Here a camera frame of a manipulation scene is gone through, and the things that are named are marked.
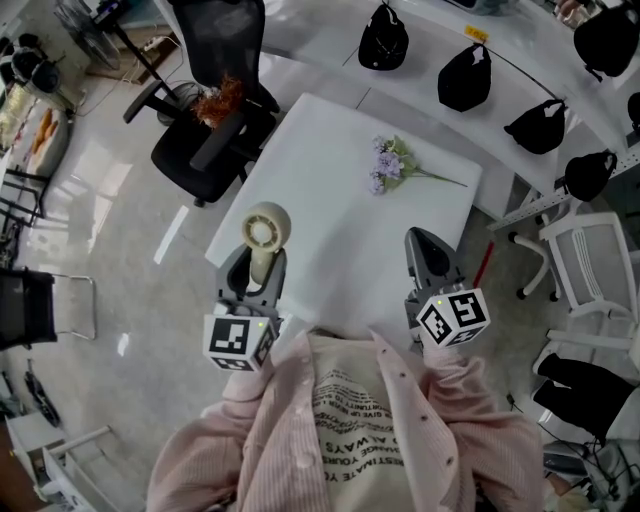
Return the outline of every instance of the yellow label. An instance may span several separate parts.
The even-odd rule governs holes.
[[[464,33],[469,37],[477,39],[481,43],[486,43],[489,40],[489,34],[484,32],[483,30],[480,30],[479,28],[472,27],[471,25],[467,25],[465,27]]]

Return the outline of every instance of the mesh chair back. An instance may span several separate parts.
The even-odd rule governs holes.
[[[225,73],[240,80],[247,99],[261,103],[258,61],[265,14],[262,0],[170,0],[187,46],[193,77],[218,87]]]
[[[563,222],[573,225],[550,238],[549,244],[572,308],[615,305],[637,322],[638,291],[618,216],[575,215],[559,221]]]

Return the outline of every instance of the green stem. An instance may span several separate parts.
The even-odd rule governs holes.
[[[443,178],[442,176],[438,176],[437,174],[432,174],[430,172],[423,171],[419,167],[416,167],[414,169],[414,172],[417,172],[417,173],[419,173],[420,175],[422,175],[422,176],[424,176],[426,178],[435,178],[437,180],[448,181],[450,183],[455,183],[456,185],[461,185],[461,186],[463,186],[465,188],[468,188],[468,185],[465,185],[464,183],[460,183],[459,181],[456,181],[456,180],[452,180],[452,179],[449,179],[449,178]]]

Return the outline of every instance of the chair armrest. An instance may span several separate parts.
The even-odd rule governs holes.
[[[245,115],[242,112],[234,110],[229,113],[193,155],[189,162],[191,167],[198,171],[206,171],[220,152],[229,146],[231,139],[240,133],[244,124]]]
[[[154,80],[149,85],[147,85],[144,91],[138,94],[138,97],[133,100],[133,103],[131,105],[129,105],[129,108],[124,113],[124,116],[122,116],[124,122],[129,124],[131,121],[133,121],[133,118],[138,115],[138,112],[142,110],[142,107],[150,107],[154,110],[157,110],[158,112],[161,112],[162,114],[172,117],[173,119],[178,117],[180,115],[180,110],[178,108],[156,97],[155,94],[158,89],[160,89],[160,87],[162,87],[161,80]]]

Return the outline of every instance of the pink cardigan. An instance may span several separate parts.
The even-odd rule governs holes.
[[[374,342],[415,509],[473,512],[478,482],[499,512],[540,512],[539,433],[523,416],[498,412],[483,362],[425,352],[418,383],[390,344],[375,333]],[[223,401],[160,454],[148,512],[203,512],[233,491],[239,511],[329,512],[313,387],[305,334],[275,371],[234,373]]]

